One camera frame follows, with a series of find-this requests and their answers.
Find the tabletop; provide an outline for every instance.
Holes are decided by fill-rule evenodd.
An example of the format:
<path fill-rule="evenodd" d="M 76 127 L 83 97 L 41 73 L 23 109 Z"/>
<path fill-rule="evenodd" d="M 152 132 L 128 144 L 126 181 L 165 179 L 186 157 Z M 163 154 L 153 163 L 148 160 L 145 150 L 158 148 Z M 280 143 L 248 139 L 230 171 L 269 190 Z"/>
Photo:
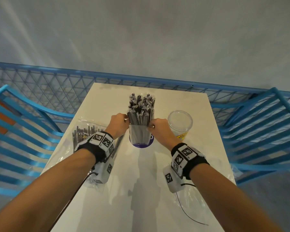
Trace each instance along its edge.
<path fill-rule="evenodd" d="M 127 113 L 132 93 L 155 96 L 155 118 L 167 118 L 174 110 L 188 112 L 193 126 L 185 143 L 201 151 L 214 168 L 235 183 L 205 93 L 100 83 L 93 84 L 44 171 L 73 153 L 72 132 L 78 120 L 107 125 L 113 114 Z M 170 163 L 170 152 L 156 140 L 147 148 L 136 148 L 127 131 L 108 182 L 98 188 L 82 186 L 52 231 L 223 231 L 208 207 L 201 206 L 200 195 L 196 193 L 187 207 L 190 186 L 178 192 L 178 197 L 191 218 L 208 226 L 185 215 L 162 173 Z"/>

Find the wristband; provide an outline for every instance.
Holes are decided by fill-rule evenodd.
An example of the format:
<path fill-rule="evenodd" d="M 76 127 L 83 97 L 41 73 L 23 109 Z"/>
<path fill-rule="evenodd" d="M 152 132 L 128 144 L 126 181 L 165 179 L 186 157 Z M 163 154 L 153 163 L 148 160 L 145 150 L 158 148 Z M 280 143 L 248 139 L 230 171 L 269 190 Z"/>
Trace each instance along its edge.
<path fill-rule="evenodd" d="M 205 156 L 195 148 L 190 148 L 186 143 L 177 144 L 171 151 L 171 167 L 182 179 L 189 177 L 190 171 L 198 164 L 209 164 Z"/>
<path fill-rule="evenodd" d="M 96 157 L 96 163 L 104 162 L 114 151 L 113 137 L 107 132 L 96 132 L 81 141 L 75 148 L 87 149 Z"/>

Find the plastic cup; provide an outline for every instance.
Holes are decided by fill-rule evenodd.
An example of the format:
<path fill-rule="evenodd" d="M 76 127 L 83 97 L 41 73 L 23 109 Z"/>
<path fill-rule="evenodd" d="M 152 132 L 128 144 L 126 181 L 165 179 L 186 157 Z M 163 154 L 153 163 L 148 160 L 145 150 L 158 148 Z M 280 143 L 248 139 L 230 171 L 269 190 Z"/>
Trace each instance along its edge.
<path fill-rule="evenodd" d="M 176 110 L 169 114 L 168 123 L 175 136 L 184 140 L 193 125 L 193 119 L 187 112 Z"/>

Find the blue chair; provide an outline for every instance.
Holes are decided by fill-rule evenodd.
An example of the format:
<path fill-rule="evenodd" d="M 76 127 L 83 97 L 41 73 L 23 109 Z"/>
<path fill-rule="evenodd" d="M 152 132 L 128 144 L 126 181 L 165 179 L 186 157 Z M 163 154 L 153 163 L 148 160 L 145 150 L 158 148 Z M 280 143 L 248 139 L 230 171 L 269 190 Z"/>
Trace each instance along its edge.
<path fill-rule="evenodd" d="M 67 119 L 72 119 L 74 115 L 56 112 L 38 105 L 8 85 L 0 88 L 0 114 L 5 116 L 5 120 L 8 117 L 16 122 L 15 125 L 11 125 L 2 119 L 3 116 L 0 118 L 0 127 L 8 131 L 6 134 L 0 132 L 0 170 L 2 170 L 2 172 L 0 171 L 0 183 L 11 186 L 0 187 L 0 195 L 14 197 L 41 174 L 51 156 L 44 152 L 54 151 L 64 134 L 49 115 Z M 32 148 L 32 145 L 29 146 L 24 142 L 31 143 L 45 151 L 37 151 Z M 6 172 L 12 173 L 12 175 L 14 173 L 15 176 L 3 174 Z"/>
<path fill-rule="evenodd" d="M 244 173 L 237 184 L 290 170 L 290 104 L 278 89 L 244 102 L 211 106 L 236 108 L 218 129 L 229 162 Z"/>

